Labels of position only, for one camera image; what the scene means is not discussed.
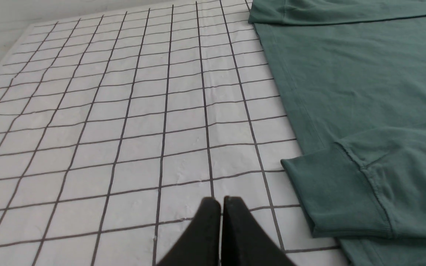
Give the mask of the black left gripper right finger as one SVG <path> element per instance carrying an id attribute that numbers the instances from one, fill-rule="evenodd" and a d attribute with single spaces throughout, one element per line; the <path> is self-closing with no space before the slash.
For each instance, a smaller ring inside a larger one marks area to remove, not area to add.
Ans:
<path id="1" fill-rule="evenodd" d="M 274 244 L 240 197 L 223 203 L 222 266 L 294 266 Z"/>

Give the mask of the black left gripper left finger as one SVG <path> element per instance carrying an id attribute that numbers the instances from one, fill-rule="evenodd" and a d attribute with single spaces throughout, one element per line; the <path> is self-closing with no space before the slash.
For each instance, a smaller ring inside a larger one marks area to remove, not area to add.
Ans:
<path id="1" fill-rule="evenodd" d="M 212 197 L 203 198 L 186 230 L 157 265 L 218 265 L 220 214 L 218 201 Z"/>

